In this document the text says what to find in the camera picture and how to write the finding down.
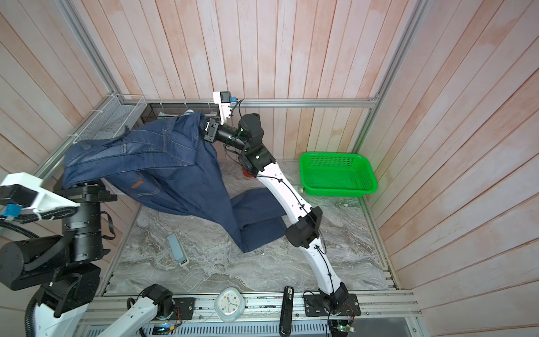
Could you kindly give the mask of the dark blue denim trousers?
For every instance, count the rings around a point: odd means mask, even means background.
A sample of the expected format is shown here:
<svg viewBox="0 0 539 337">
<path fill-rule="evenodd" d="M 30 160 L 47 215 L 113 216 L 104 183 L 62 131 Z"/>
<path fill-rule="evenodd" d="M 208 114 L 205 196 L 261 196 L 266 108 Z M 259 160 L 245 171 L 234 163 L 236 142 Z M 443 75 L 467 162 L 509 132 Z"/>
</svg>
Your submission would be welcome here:
<svg viewBox="0 0 539 337">
<path fill-rule="evenodd" d="M 116 138 L 80 140 L 64 157 L 63 187 L 104 178 L 143 206 L 219 224 L 244 253 L 283 237 L 286 212 L 267 188 L 229 196 L 201 119 L 192 112 Z"/>
</svg>

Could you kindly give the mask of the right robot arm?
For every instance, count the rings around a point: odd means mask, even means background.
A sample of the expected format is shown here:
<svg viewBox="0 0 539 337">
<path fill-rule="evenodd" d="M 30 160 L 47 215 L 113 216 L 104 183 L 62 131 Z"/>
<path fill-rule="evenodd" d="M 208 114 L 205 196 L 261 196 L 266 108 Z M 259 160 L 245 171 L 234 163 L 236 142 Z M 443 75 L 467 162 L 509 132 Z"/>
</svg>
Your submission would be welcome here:
<svg viewBox="0 0 539 337">
<path fill-rule="evenodd" d="M 282 206 L 291 221 L 285 236 L 305 255 L 316 277 L 324 307 L 331 314 L 336 314 L 349 292 L 332 268 L 321 239 L 323 211 L 318 206 L 311 206 L 300 196 L 262 143 L 264 130 L 260 115 L 244 115 L 237 128 L 215 117 L 203 117 L 200 129 L 205 141 L 219 141 L 237 149 L 240 165 L 257 178 Z"/>
</svg>

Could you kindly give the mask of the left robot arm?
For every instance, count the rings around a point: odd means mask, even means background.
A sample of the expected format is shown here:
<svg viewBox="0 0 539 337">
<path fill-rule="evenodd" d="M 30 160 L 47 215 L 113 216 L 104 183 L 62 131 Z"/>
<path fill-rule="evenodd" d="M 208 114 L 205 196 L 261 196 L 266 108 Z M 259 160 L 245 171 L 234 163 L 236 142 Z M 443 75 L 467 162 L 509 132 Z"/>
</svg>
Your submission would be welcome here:
<svg viewBox="0 0 539 337">
<path fill-rule="evenodd" d="M 110 250 L 101 205 L 117 197 L 100 181 L 53 192 L 21 184 L 1 187 L 1 227 L 25 236 L 1 248 L 1 283 L 13 291 L 37 286 L 25 310 L 26 336 L 73 336 L 95 298 Z"/>
</svg>

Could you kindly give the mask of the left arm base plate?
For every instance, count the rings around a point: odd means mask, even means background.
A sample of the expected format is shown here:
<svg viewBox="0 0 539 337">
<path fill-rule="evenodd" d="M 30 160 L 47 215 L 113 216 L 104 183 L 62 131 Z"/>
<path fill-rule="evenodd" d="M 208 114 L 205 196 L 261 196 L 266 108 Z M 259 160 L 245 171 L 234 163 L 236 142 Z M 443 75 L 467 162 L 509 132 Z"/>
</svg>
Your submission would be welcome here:
<svg viewBox="0 0 539 337">
<path fill-rule="evenodd" d="M 173 297 L 159 302 L 157 315 L 152 320 L 159 321 L 184 321 L 191 320 L 195 309 L 195 298 Z"/>
</svg>

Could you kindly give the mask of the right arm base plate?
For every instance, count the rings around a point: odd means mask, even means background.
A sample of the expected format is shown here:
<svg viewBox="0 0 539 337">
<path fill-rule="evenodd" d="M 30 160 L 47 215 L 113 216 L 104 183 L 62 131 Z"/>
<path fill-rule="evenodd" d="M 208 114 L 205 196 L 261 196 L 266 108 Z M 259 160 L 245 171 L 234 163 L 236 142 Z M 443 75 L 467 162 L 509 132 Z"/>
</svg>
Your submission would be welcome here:
<svg viewBox="0 0 539 337">
<path fill-rule="evenodd" d="M 358 317 L 362 314 L 359 307 L 359 300 L 353 293 L 349 293 L 347 298 L 338 305 L 330 303 L 330 300 L 322 295 L 312 292 L 303 294 L 305 314 L 308 317 Z"/>
</svg>

